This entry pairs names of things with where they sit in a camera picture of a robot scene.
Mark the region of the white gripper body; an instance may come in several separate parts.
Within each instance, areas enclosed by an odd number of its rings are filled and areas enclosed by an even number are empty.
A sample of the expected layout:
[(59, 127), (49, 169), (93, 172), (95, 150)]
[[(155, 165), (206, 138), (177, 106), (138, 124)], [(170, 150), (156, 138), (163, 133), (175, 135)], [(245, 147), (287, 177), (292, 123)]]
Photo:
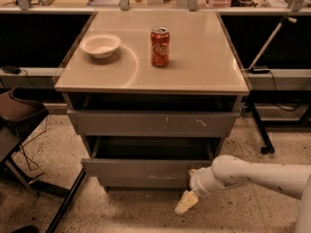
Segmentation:
[(190, 190), (199, 197), (206, 197), (216, 189), (212, 168), (190, 169)]

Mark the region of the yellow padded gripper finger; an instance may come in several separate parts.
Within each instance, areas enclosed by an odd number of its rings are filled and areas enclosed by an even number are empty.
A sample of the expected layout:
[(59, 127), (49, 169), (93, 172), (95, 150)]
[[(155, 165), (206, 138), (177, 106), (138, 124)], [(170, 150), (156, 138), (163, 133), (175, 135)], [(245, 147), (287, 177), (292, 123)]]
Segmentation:
[(193, 191), (186, 190), (178, 202), (175, 213), (177, 215), (184, 214), (198, 202), (198, 196)]

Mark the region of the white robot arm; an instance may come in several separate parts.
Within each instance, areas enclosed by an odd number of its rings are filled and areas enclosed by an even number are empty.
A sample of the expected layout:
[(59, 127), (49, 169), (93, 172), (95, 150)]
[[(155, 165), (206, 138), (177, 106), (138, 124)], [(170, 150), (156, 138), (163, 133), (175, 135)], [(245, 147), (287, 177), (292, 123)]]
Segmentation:
[(311, 166), (247, 162), (232, 155), (217, 156), (210, 167), (191, 169), (190, 190), (175, 208), (178, 215), (193, 207), (200, 197), (246, 183), (279, 192), (301, 201), (294, 233), (311, 233)]

